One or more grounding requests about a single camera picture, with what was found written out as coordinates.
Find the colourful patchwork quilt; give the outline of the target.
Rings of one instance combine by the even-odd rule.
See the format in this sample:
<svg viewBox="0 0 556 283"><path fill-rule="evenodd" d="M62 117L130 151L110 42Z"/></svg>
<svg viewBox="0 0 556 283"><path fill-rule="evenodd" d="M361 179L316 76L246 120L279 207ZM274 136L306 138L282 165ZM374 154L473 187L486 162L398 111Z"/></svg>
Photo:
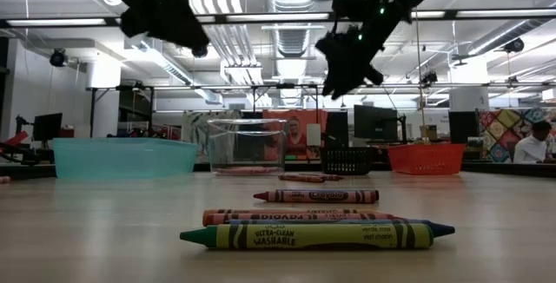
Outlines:
<svg viewBox="0 0 556 283"><path fill-rule="evenodd" d="M511 163L513 145L531 134L535 122L547 121L552 131L546 139L547 153L556 156L556 109L498 109L479 111L479 137L483 157L496 163Z"/></svg>

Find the red mesh basket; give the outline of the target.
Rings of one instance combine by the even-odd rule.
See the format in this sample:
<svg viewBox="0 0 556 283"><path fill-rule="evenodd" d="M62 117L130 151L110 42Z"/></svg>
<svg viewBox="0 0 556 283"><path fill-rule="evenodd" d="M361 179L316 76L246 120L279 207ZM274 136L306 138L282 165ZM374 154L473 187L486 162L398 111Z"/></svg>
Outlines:
<svg viewBox="0 0 556 283"><path fill-rule="evenodd" d="M387 149L391 169L411 175L458 174L465 144L407 144Z"/></svg>

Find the black mesh basket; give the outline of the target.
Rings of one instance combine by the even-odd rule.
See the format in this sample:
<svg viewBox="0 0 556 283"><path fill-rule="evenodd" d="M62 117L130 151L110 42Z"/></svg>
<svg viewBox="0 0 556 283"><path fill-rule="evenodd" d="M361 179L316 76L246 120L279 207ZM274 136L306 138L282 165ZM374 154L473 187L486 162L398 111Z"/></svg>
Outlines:
<svg viewBox="0 0 556 283"><path fill-rule="evenodd" d="M366 175L371 163L371 148L321 148L321 168L325 174Z"/></svg>

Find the black background rig frame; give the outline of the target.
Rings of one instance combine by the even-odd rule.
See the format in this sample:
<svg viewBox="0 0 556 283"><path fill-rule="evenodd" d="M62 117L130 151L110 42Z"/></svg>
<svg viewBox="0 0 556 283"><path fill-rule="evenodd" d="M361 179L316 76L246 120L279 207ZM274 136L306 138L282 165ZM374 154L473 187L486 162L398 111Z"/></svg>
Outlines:
<svg viewBox="0 0 556 283"><path fill-rule="evenodd" d="M549 82L483 82L483 83L461 83L461 82L433 82L426 84L419 83L388 83L382 85L363 84L357 86L357 89L460 89L460 88L537 88L542 87L556 87L556 81ZM319 95L323 91L324 85L321 84L294 84L294 83L277 83L277 84L262 84L262 85L184 85L184 86L139 86L139 90L152 90L152 91L181 91L181 90L251 90L256 92L258 89L314 89L315 93Z"/></svg>

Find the person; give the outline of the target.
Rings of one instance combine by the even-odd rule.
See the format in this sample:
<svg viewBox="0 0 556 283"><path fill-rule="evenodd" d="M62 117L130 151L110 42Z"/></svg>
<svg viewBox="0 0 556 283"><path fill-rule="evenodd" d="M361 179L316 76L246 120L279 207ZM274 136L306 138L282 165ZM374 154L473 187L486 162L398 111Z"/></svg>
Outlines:
<svg viewBox="0 0 556 283"><path fill-rule="evenodd" d="M308 145L305 125L293 116L288 120L288 143L286 155L295 156L298 159L308 157Z"/></svg>
<svg viewBox="0 0 556 283"><path fill-rule="evenodd" d="M546 139L552 130L547 121L535 122L531 134L521 139L514 147L513 163L537 164L556 163L556 159L548 151Z"/></svg>

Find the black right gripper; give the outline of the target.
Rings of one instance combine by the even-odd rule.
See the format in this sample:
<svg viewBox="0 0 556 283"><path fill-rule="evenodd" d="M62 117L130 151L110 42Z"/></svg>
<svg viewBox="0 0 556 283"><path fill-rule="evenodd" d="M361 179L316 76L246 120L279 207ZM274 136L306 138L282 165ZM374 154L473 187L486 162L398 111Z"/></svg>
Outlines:
<svg viewBox="0 0 556 283"><path fill-rule="evenodd" d="M366 79L381 85L384 75L374 68L372 60L383 51L383 28L350 25L345 32L329 31L315 47L325 56L328 74L322 89L323 96L333 100L361 86Z"/></svg>

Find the green crayon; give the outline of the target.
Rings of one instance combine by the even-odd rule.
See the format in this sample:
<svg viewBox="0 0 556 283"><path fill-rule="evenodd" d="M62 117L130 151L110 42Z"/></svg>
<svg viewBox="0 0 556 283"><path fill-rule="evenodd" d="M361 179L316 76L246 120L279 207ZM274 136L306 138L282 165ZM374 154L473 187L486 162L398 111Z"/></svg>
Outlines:
<svg viewBox="0 0 556 283"><path fill-rule="evenodd" d="M227 250L426 249L431 227L409 224L219 225L180 233L179 238Z"/></svg>

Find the cardboard box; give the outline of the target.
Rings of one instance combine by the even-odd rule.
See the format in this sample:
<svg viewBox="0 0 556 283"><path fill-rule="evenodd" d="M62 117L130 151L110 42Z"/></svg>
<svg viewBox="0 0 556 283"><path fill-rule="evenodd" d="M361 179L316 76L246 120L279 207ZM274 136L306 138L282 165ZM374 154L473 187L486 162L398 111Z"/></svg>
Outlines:
<svg viewBox="0 0 556 283"><path fill-rule="evenodd" d="M421 125L420 135L422 139L426 139L431 142L435 142L439 139L436 125Z"/></svg>

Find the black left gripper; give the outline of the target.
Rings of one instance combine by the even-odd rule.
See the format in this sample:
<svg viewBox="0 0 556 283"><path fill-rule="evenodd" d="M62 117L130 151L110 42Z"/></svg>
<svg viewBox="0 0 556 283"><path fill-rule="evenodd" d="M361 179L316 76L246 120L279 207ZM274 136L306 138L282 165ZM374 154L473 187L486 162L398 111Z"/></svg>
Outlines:
<svg viewBox="0 0 556 283"><path fill-rule="evenodd" d="M209 45L202 25L192 15L189 0L123 0L121 30L133 37L142 33L192 50Z"/></svg>

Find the orange cloth panel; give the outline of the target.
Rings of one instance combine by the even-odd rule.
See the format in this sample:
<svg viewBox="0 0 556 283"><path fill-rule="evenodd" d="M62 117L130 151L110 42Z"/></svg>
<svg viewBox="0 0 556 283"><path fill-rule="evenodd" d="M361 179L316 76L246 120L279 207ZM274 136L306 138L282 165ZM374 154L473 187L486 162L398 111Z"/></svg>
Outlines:
<svg viewBox="0 0 556 283"><path fill-rule="evenodd" d="M287 143L288 143L288 120L296 116L302 124L306 126L308 123L320 123L321 125L321 145L319 147L308 147L308 157L305 159L298 159L292 155L286 155ZM264 110L262 112L262 117L264 119L281 119L287 121L286 130L286 148L285 157L287 160L320 160L321 158L321 148L324 146L324 140L322 135L326 129L328 112L322 109L290 109L290 110Z"/></svg>

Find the clear plastic bin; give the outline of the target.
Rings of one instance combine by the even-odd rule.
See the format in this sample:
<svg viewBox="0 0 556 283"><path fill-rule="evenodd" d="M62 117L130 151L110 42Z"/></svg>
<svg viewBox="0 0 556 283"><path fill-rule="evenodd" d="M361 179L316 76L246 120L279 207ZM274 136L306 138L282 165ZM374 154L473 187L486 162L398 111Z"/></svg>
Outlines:
<svg viewBox="0 0 556 283"><path fill-rule="evenodd" d="M211 172L233 167L277 167L284 172L286 130L287 121L281 119L209 120Z"/></svg>

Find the black monitor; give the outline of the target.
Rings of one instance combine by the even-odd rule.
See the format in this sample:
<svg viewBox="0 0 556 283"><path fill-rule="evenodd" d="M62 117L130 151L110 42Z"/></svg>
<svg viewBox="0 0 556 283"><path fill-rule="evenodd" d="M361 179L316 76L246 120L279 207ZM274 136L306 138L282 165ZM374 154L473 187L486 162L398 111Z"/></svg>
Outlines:
<svg viewBox="0 0 556 283"><path fill-rule="evenodd" d="M324 142L326 148L348 146L348 113L346 111L328 112Z"/></svg>
<svg viewBox="0 0 556 283"><path fill-rule="evenodd" d="M46 142L60 135L63 114L48 114L36 116L33 122L33 140Z"/></svg>
<svg viewBox="0 0 556 283"><path fill-rule="evenodd" d="M394 109L354 106L354 136L374 141L397 142L398 120Z"/></svg>
<svg viewBox="0 0 556 283"><path fill-rule="evenodd" d="M479 128L475 111L449 111L449 135L451 143L467 143L469 137L478 137Z"/></svg>

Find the blue crayon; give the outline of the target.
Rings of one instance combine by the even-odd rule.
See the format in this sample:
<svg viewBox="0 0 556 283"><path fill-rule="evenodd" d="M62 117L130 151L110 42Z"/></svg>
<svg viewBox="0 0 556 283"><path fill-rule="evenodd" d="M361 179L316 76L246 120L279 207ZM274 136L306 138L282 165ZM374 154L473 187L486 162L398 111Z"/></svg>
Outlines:
<svg viewBox="0 0 556 283"><path fill-rule="evenodd" d="M455 227L434 223L430 220L230 220L229 225L318 225L318 224L424 224L431 228L435 238L455 233Z"/></svg>

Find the thin metal pole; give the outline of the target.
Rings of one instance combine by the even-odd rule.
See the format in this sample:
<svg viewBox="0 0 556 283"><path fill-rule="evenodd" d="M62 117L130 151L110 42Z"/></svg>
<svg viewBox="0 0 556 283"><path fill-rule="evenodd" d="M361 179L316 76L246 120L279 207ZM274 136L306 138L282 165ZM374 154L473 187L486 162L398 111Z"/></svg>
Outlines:
<svg viewBox="0 0 556 283"><path fill-rule="evenodd" d="M422 61L421 61L421 54L420 54L420 27L419 27L419 13L415 12L415 29L416 29L416 42L417 42L417 58L418 58L418 85L419 85L419 111L421 114L421 128L422 128L422 142L428 144L430 142L428 134L427 134L427 124L426 124L426 117L425 117L425 97L423 94L422 88Z"/></svg>

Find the white leaf-pattern cloth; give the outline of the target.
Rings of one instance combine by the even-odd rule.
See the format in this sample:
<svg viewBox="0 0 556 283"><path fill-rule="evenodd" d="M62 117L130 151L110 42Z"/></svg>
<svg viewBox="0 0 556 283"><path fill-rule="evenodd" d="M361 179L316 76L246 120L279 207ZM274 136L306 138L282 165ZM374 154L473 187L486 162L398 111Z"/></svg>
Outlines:
<svg viewBox="0 0 556 283"><path fill-rule="evenodd" d="M239 119L239 110L188 111L182 116L182 140L197 145L196 163L209 163L209 126L214 119Z"/></svg>

